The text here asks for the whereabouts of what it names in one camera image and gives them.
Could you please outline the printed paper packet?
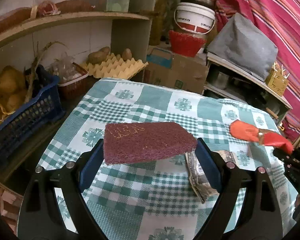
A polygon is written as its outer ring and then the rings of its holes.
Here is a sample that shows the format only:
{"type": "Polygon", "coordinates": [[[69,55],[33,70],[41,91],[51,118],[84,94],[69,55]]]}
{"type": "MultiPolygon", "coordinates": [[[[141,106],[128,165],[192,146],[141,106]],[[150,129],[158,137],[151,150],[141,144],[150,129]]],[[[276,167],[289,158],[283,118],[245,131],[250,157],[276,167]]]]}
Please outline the printed paper packet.
{"type": "Polygon", "coordinates": [[[218,192],[211,187],[194,151],[185,153],[185,159],[190,185],[200,202],[204,204],[209,197],[217,195],[218,192]]]}

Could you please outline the orange plastic wrapper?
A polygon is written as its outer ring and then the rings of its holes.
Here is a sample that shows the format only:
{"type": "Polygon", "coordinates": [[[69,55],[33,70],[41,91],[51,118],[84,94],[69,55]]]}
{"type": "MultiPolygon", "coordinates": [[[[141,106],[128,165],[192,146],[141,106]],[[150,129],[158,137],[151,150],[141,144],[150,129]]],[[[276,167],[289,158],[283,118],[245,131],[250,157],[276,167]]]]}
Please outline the orange plastic wrapper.
{"type": "Polygon", "coordinates": [[[247,124],[241,120],[235,120],[232,122],[230,124],[229,131],[236,139],[248,142],[258,142],[263,146],[279,148],[286,154],[292,154],[294,150],[292,143],[282,135],[267,129],[257,128],[256,126],[247,124]]]}

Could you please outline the maroon scouring pad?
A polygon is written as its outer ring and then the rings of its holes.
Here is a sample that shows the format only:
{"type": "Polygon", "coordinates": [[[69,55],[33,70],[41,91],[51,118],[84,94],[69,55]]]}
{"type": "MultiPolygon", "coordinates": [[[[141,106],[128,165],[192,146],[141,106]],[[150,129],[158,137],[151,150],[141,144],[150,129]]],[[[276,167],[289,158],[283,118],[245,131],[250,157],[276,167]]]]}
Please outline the maroon scouring pad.
{"type": "Polygon", "coordinates": [[[134,164],[192,152],[197,139],[175,122],[107,124],[104,131],[106,164],[134,164]]]}

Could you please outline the yellow utensil basket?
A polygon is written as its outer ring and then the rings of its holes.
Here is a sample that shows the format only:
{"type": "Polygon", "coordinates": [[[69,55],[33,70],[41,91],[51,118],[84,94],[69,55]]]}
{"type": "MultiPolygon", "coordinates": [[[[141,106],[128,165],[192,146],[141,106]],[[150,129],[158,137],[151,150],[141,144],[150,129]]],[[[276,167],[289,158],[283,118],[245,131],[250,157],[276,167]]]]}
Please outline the yellow utensil basket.
{"type": "Polygon", "coordinates": [[[265,83],[279,96],[283,96],[287,86],[288,86],[288,74],[285,75],[285,70],[283,66],[280,66],[277,61],[274,62],[269,75],[267,76],[265,83]]]}

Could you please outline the dark blue plastic crate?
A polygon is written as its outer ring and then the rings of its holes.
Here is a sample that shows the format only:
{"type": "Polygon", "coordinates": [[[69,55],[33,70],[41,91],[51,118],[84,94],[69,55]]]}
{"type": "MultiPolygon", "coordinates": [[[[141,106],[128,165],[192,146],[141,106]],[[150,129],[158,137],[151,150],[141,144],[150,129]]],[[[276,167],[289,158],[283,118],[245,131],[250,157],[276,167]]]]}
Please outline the dark blue plastic crate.
{"type": "Polygon", "coordinates": [[[0,125],[0,155],[11,154],[30,135],[48,122],[55,122],[65,115],[59,93],[59,77],[50,74],[40,64],[36,74],[37,95],[22,105],[0,125]]]}

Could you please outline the green checkered tablecloth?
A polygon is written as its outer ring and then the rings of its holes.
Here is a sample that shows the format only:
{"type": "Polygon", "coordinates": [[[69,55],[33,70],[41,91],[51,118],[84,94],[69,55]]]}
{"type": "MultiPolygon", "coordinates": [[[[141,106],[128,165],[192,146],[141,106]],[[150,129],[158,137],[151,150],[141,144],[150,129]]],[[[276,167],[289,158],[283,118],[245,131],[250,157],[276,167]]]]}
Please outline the green checkered tablecloth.
{"type": "Polygon", "coordinates": [[[115,124],[115,148],[133,160],[102,164],[83,198],[109,239],[192,239],[206,221],[217,194],[201,202],[189,182],[185,154],[153,157],[150,147],[172,139],[189,142],[191,133],[212,151],[239,168],[266,168],[282,216],[284,232],[294,225],[297,192],[284,175],[273,148],[236,139],[229,132],[235,120],[277,131],[266,112],[231,99],[213,99],[119,79],[101,79],[93,85],[53,137],[39,165],[63,167],[90,151],[115,124]]]}

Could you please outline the low wooden cabinet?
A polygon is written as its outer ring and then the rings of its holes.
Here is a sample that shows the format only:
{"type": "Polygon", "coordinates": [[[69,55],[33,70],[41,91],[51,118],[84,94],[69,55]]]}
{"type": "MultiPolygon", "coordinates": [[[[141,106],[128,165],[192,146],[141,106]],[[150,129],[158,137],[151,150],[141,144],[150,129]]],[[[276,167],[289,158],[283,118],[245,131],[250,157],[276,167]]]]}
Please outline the low wooden cabinet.
{"type": "Polygon", "coordinates": [[[206,55],[206,66],[208,74],[202,91],[205,96],[249,104],[267,112],[277,126],[293,109],[284,96],[276,94],[266,83],[211,52],[206,55]]]}

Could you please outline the grey fabric cover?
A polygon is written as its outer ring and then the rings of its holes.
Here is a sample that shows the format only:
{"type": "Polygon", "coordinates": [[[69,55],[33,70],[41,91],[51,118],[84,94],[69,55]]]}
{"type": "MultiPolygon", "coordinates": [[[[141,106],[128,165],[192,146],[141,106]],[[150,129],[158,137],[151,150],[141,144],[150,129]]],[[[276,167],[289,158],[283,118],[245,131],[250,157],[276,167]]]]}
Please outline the grey fabric cover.
{"type": "Polygon", "coordinates": [[[278,54],[277,46],[251,20],[239,13],[228,20],[207,51],[261,81],[268,77],[278,54]]]}

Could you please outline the small red basket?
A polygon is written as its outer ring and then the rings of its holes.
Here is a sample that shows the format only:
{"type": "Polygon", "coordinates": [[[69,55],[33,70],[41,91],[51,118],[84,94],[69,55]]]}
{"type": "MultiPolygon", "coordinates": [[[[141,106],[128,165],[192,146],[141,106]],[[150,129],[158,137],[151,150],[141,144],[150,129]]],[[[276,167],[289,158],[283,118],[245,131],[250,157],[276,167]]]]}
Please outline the small red basket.
{"type": "Polygon", "coordinates": [[[70,74],[70,77],[67,77],[66,79],[62,78],[58,84],[58,88],[61,90],[62,96],[67,100],[71,100],[82,95],[87,88],[87,70],[75,62],[72,63],[72,66],[74,68],[74,72],[70,74]]]}

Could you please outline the striped magenta curtain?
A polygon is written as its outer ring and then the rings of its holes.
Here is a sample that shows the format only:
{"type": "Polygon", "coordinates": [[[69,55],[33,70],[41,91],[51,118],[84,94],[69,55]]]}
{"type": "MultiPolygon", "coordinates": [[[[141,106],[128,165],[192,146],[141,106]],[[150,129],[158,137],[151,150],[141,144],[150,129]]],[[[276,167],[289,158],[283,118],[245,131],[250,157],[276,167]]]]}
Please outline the striped magenta curtain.
{"type": "Polygon", "coordinates": [[[217,0],[217,29],[240,13],[278,48],[277,62],[289,73],[284,96],[293,107],[283,121],[291,141],[300,135],[300,0],[217,0]]]}

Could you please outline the cardboard box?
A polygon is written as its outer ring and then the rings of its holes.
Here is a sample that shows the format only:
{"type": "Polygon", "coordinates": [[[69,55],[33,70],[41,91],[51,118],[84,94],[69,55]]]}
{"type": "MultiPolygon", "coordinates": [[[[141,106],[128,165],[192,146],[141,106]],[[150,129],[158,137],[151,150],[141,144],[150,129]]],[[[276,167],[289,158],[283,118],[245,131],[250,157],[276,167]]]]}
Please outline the cardboard box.
{"type": "Polygon", "coordinates": [[[204,90],[209,71],[204,54],[186,57],[167,49],[150,46],[146,60],[148,65],[143,78],[145,83],[197,94],[204,90]]]}

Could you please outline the yellow egg tray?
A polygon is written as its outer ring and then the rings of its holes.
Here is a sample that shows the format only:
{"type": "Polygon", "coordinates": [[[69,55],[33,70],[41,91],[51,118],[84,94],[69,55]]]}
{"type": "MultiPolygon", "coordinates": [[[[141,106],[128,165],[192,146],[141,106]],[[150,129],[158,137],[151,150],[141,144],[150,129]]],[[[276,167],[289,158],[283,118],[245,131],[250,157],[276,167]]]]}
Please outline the yellow egg tray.
{"type": "Polygon", "coordinates": [[[148,62],[143,63],[142,60],[124,61],[120,55],[111,53],[107,55],[106,61],[101,64],[91,64],[83,62],[80,64],[87,72],[89,76],[93,76],[96,79],[102,79],[106,77],[118,78],[129,80],[140,71],[145,69],[148,62]]]}

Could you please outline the red plastic basket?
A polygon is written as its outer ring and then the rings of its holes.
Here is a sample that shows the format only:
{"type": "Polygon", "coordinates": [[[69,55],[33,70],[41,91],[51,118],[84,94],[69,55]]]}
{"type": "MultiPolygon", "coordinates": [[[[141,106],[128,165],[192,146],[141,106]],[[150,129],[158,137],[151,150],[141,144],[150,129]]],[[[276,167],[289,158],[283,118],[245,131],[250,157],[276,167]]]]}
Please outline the red plastic basket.
{"type": "Polygon", "coordinates": [[[195,57],[206,40],[173,30],[169,31],[171,51],[187,57],[195,57]]]}

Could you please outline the white plastic bucket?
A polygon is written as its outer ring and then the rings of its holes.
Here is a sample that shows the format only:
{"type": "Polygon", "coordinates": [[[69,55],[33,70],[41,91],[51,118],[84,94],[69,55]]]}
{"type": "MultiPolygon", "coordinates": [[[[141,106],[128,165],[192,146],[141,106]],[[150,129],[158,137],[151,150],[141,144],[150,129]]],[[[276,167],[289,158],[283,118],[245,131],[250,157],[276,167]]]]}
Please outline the white plastic bucket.
{"type": "Polygon", "coordinates": [[[215,12],[208,7],[181,2],[174,11],[174,22],[178,28],[192,34],[208,34],[215,26],[215,12]]]}

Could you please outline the wooden wall shelf unit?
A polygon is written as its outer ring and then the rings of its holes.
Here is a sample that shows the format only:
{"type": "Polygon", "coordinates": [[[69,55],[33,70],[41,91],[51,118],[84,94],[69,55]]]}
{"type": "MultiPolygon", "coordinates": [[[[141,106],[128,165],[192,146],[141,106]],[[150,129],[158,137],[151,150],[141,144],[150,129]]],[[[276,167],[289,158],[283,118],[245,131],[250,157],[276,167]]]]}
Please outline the wooden wall shelf unit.
{"type": "MultiPolygon", "coordinates": [[[[31,7],[44,0],[0,0],[0,16],[21,7],[31,7]]],[[[63,53],[77,63],[103,47],[110,47],[115,54],[131,50],[137,60],[145,60],[151,30],[149,13],[155,0],[130,0],[125,14],[114,12],[76,12],[40,18],[18,27],[19,34],[0,43],[0,73],[7,65],[19,70],[29,68],[37,52],[52,42],[52,47],[42,58],[48,66],[63,53]]]]}

